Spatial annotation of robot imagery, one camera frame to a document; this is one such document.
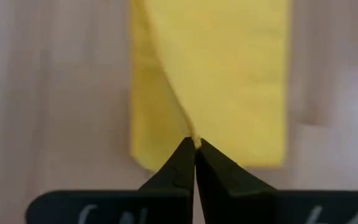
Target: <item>blurred background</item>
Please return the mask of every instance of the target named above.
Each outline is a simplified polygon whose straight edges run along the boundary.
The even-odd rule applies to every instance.
[[[0,223],[53,189],[136,189],[129,1],[0,0]],[[293,0],[280,189],[358,189],[358,0]],[[195,223],[202,223],[198,199]]]

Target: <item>yellow paper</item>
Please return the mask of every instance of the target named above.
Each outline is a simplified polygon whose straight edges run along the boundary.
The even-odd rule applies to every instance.
[[[242,166],[285,155],[289,0],[132,0],[132,154],[199,135]]]

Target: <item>wooden surface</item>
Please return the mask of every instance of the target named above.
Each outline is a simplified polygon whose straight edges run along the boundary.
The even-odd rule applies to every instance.
[[[0,223],[52,189],[135,189],[123,0],[0,0]],[[286,189],[358,189],[358,1],[294,0]],[[201,223],[195,205],[195,223]]]

